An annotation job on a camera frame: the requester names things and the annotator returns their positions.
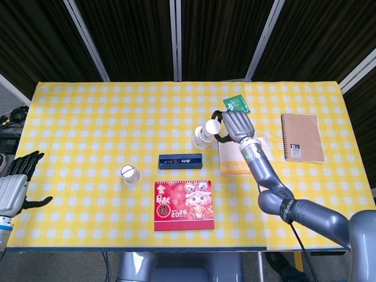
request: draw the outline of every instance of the dark blue pen box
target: dark blue pen box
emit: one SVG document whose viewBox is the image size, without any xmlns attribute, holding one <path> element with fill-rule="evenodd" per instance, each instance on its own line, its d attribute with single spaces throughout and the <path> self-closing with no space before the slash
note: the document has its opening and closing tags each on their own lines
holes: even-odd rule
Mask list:
<svg viewBox="0 0 376 282">
<path fill-rule="evenodd" d="M 159 169 L 202 169 L 202 154 L 159 155 Z"/>
</svg>

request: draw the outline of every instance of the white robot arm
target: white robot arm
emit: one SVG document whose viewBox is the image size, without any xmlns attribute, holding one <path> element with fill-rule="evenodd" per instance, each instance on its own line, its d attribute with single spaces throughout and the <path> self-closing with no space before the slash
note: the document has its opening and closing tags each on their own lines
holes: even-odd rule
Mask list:
<svg viewBox="0 0 376 282">
<path fill-rule="evenodd" d="M 12 218 L 22 210 L 42 207 L 52 200 L 52 197 L 39 202 L 26 200 L 26 191 L 35 166 L 43 155 L 35 151 L 15 159 L 9 165 L 5 176 L 0 178 L 0 260 L 13 230 Z"/>
<path fill-rule="evenodd" d="M 259 194 L 258 205 L 263 212 L 280 216 L 286 223 L 296 221 L 325 236 L 352 253 L 349 281 L 376 281 L 376 211 L 364 210 L 347 220 L 337 211 L 309 200 L 297 200 L 282 184 L 272 168 L 261 144 L 254 139 L 254 128 L 243 111 L 213 113 L 229 133 L 219 142 L 235 141 L 259 186 L 265 187 Z"/>
</svg>

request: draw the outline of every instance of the black cable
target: black cable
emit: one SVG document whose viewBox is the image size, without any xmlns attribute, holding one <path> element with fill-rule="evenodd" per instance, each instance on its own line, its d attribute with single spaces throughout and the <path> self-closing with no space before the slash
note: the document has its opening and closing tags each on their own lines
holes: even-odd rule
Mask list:
<svg viewBox="0 0 376 282">
<path fill-rule="evenodd" d="M 106 259 L 106 256 L 105 256 L 105 252 L 104 252 L 104 251 L 102 252 L 102 257 L 103 257 L 103 259 L 104 259 L 104 261 L 105 261 L 105 264 L 106 264 L 106 278 L 105 278 L 105 282 L 109 282 L 109 268 L 108 268 L 108 261 L 107 261 L 107 259 Z"/>
<path fill-rule="evenodd" d="M 5 255 L 6 250 L 7 250 L 7 247 L 5 247 L 5 250 L 2 252 L 2 256 L 1 256 L 1 258 L 0 258 L 0 262 L 1 262 L 2 259 L 4 258 L 4 255 Z"/>
<path fill-rule="evenodd" d="M 7 127 L 0 127 L 0 132 L 3 132 L 5 130 L 8 130 L 10 128 L 23 128 L 23 126 L 7 126 Z"/>
<path fill-rule="evenodd" d="M 9 115 L 10 122 L 12 123 L 23 122 L 26 119 L 28 111 L 29 111 L 29 107 L 27 106 L 14 109 Z"/>
<path fill-rule="evenodd" d="M 108 260 L 108 252 L 106 252 L 106 259 L 107 259 L 108 282 L 110 282 L 111 281 L 111 273 L 110 273 L 110 261 Z"/>
<path fill-rule="evenodd" d="M 304 256 L 305 256 L 306 259 L 307 259 L 307 263 L 308 263 L 308 266 L 310 267 L 310 270 L 311 270 L 311 273 L 312 273 L 312 276 L 313 276 L 313 280 L 315 280 L 315 282 L 318 282 L 318 280 L 317 280 L 317 276 L 316 276 L 316 273 L 315 273 L 315 271 L 314 271 L 314 269 L 313 269 L 313 266 L 312 266 L 312 264 L 311 264 L 311 260 L 310 260 L 310 258 L 309 258 L 309 256 L 308 256 L 308 254 L 307 254 L 306 248 L 304 248 L 303 243 L 301 242 L 301 240 L 300 240 L 300 238 L 299 238 L 299 235 L 298 235 L 298 233 L 296 232 L 296 230 L 295 230 L 295 228 L 294 228 L 294 226 L 293 226 L 292 223 L 290 223 L 290 226 L 291 226 L 291 228 L 293 229 L 293 232 L 294 232 L 294 234 L 295 234 L 295 237 L 296 237 L 296 239 L 298 240 L 299 245 L 300 245 L 301 249 L 303 250 Z"/>
<path fill-rule="evenodd" d="M 5 115 L 0 116 L 0 125 L 3 125 L 3 123 L 6 123 L 6 121 L 7 121 L 8 119 L 9 119 L 9 118 L 6 117 Z"/>
<path fill-rule="evenodd" d="M 23 127 L 22 125 L 9 125 L 9 126 L 0 126 L 0 130 L 5 130 L 8 128 L 18 128 L 18 127 Z"/>
</svg>

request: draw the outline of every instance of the curtain fold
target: curtain fold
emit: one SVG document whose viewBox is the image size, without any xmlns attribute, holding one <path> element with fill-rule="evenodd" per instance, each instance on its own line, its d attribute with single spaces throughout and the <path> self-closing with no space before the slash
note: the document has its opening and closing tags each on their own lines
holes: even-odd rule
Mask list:
<svg viewBox="0 0 376 282">
<path fill-rule="evenodd" d="M 371 188 L 376 188 L 376 69 L 344 95 Z"/>
<path fill-rule="evenodd" d="M 183 80 L 246 76 L 273 0 L 183 0 Z"/>
<path fill-rule="evenodd" d="M 168 0 L 76 0 L 111 81 L 173 80 Z"/>
<path fill-rule="evenodd" d="M 341 82 L 376 47 L 376 1 L 287 0 L 252 81 Z"/>
<path fill-rule="evenodd" d="M 0 11 L 0 73 L 28 98 L 39 81 L 101 81 L 62 1 L 1 1 Z"/>
</svg>

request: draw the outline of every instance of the brown notebook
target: brown notebook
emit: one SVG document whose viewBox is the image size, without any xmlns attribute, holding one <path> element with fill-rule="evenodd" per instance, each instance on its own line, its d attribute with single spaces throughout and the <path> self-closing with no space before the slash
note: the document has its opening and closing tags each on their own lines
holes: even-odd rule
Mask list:
<svg viewBox="0 0 376 282">
<path fill-rule="evenodd" d="M 316 115 L 281 115 L 284 157 L 295 162 L 323 162 Z"/>
</svg>

